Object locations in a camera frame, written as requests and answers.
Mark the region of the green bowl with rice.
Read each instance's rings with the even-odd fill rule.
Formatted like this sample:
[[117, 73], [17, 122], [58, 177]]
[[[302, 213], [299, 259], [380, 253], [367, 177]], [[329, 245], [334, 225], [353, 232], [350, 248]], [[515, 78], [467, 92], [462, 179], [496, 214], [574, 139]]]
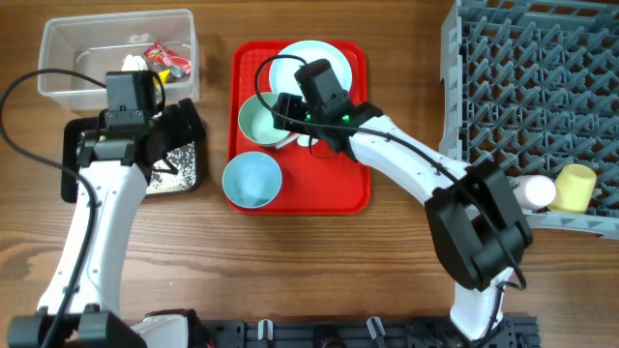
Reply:
[[238, 124], [243, 135], [264, 147], [276, 147], [289, 138], [289, 130], [274, 127], [274, 117], [257, 96], [248, 98], [241, 106]]

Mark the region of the yellow snack wrapper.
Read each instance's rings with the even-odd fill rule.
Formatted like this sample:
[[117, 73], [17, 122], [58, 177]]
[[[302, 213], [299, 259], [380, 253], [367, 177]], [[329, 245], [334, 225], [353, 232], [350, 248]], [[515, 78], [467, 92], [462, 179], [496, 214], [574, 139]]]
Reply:
[[159, 79], [162, 84], [166, 84], [168, 78], [170, 77], [170, 70], [164, 70], [158, 73]]

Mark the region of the red snack wrapper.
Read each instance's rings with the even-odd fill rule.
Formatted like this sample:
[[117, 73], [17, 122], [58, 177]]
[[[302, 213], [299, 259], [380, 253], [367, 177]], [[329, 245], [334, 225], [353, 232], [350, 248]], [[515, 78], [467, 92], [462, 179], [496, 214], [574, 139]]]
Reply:
[[148, 61], [156, 65], [180, 71], [180, 77], [192, 73], [191, 60], [163, 46], [161, 40], [157, 40], [149, 46], [144, 52], [144, 56]]

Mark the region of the white tissue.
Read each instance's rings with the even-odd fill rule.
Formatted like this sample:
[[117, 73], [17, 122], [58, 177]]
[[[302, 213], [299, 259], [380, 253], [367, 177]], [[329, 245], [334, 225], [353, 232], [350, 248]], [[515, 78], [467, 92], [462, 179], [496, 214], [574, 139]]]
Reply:
[[122, 72], [146, 71], [148, 69], [146, 61], [138, 55], [127, 55], [123, 60]]

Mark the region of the light blue bowl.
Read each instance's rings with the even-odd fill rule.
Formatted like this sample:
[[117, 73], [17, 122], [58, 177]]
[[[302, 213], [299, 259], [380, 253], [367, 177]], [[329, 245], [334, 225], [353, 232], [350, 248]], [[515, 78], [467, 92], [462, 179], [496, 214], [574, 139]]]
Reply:
[[222, 174], [226, 197], [244, 209], [258, 209], [280, 193], [283, 176], [278, 163], [262, 152], [245, 152], [233, 158]]

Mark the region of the yellow plastic cup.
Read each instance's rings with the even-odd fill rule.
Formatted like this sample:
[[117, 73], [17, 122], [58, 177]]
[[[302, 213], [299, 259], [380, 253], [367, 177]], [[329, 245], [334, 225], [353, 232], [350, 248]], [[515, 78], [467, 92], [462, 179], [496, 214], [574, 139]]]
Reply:
[[597, 175], [591, 168], [576, 163], [566, 165], [554, 182], [556, 195], [548, 208], [553, 212], [584, 214], [596, 182]]

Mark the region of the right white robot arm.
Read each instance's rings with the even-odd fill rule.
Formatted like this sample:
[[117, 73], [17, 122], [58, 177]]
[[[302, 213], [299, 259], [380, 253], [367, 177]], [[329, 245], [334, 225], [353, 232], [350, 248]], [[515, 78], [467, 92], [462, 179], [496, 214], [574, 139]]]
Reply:
[[424, 205], [436, 255], [456, 284], [450, 319], [470, 343], [489, 342], [505, 289], [526, 287], [518, 264], [533, 242], [504, 171], [491, 160], [447, 158], [370, 102], [354, 103], [326, 59], [299, 58], [294, 77], [301, 93], [279, 94], [271, 109], [276, 128], [325, 141]]

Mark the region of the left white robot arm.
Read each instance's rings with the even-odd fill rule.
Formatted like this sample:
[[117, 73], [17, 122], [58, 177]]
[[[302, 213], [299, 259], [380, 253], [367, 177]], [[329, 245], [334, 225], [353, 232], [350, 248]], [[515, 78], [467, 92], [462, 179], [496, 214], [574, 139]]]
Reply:
[[35, 314], [16, 316], [11, 347], [207, 347], [208, 331], [192, 309], [154, 312], [136, 325], [120, 317], [120, 285], [134, 217], [154, 165], [205, 137], [193, 102], [166, 105], [152, 71], [110, 72], [107, 107], [78, 142], [75, 166], [8, 144], [56, 167], [77, 183], [75, 210], [55, 274]]

